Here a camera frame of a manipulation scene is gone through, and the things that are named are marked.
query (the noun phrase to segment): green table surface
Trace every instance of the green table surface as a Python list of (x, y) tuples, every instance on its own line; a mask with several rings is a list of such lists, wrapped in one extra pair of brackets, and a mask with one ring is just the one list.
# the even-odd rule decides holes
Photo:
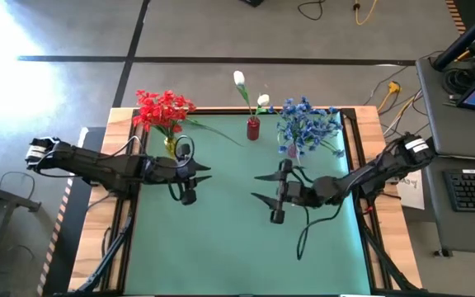
[[(193, 115), (221, 130), (240, 147), (208, 130), (185, 127), (195, 141), (195, 160), (212, 167), (197, 188), (197, 202), (174, 201), (167, 186), (143, 186), (139, 196), (125, 283), (127, 295), (323, 295), (369, 294), (353, 201), (345, 200), (332, 221), (309, 231), (303, 259), (296, 243), (305, 212), (285, 204), (285, 222), (272, 224), (268, 207), (250, 195), (275, 197), (276, 182), (254, 180), (273, 173), (278, 153), (276, 115), (261, 117), (260, 138), (246, 137), (247, 115)], [(164, 137), (150, 131), (148, 153), (166, 155)], [(332, 139), (344, 148), (342, 134)], [(310, 178), (348, 173), (346, 158), (325, 148), (301, 158)], [(336, 206), (309, 210), (311, 220)]]

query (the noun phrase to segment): black keyboard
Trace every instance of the black keyboard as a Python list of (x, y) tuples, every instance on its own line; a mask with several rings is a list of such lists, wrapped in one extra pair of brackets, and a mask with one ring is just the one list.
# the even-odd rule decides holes
[(475, 212), (475, 173), (453, 171), (443, 174), (452, 208), (455, 211)]

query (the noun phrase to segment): yellow vase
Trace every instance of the yellow vase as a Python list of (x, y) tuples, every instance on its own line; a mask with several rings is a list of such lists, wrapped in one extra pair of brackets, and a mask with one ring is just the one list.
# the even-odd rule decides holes
[(171, 158), (175, 159), (175, 147), (177, 146), (177, 139), (175, 137), (166, 137), (164, 139), (164, 147)]

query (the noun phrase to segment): gray floor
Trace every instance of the gray floor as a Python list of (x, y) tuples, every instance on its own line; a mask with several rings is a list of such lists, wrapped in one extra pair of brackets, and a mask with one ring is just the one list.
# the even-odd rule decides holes
[[(320, 21), (299, 15), (303, 1), (266, 0), (256, 9), (238, 0), (152, 0), (138, 56), (226, 56), (329, 59), (415, 59), (447, 47), (457, 36), (443, 0), (381, 0), (364, 26), (354, 21), (351, 3), (324, 3)], [(361, 1), (367, 12), (371, 1)], [(105, 125), (122, 63), (15, 62), (16, 55), (126, 55), (142, 0), (0, 1), (0, 177), (25, 171), (33, 137), (59, 136), (75, 143), (85, 126)], [(307, 7), (306, 12), (317, 12)], [(280, 104), (306, 95), (315, 105), (359, 105), (395, 66), (310, 66), (250, 64), (134, 64), (122, 106), (134, 106), (135, 90), (173, 89), (199, 106), (242, 106), (232, 72), (242, 70), (252, 93), (267, 92)], [(393, 78), (402, 86), (399, 101), (419, 88), (416, 71)], [(385, 84), (370, 104), (384, 97)], [(422, 101), (416, 105), (422, 111)], [(384, 115), (389, 124), (398, 107)], [(399, 127), (411, 132), (427, 119), (409, 110)], [(428, 128), (421, 135), (429, 136)], [(40, 277), (65, 180), (35, 176), (33, 200), (39, 214), (18, 210), (8, 246), (31, 248), (31, 262), (14, 251), (11, 273), (0, 275), (0, 291), (30, 296)], [(25, 195), (25, 182), (9, 177), (4, 188)], [(425, 287), (446, 293), (475, 294), (475, 254), (435, 259), (435, 227), (410, 222), (412, 244)], [(468, 281), (460, 277), (468, 276)]]

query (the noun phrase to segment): white tulip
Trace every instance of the white tulip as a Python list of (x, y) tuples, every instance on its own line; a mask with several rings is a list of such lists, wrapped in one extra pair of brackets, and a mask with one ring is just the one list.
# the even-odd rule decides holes
[(257, 105), (259, 106), (268, 106), (269, 105), (269, 95), (263, 94), (257, 98)]
[(236, 86), (242, 86), (245, 84), (245, 76), (243, 75), (243, 72), (241, 71), (234, 71), (234, 82), (236, 83)]

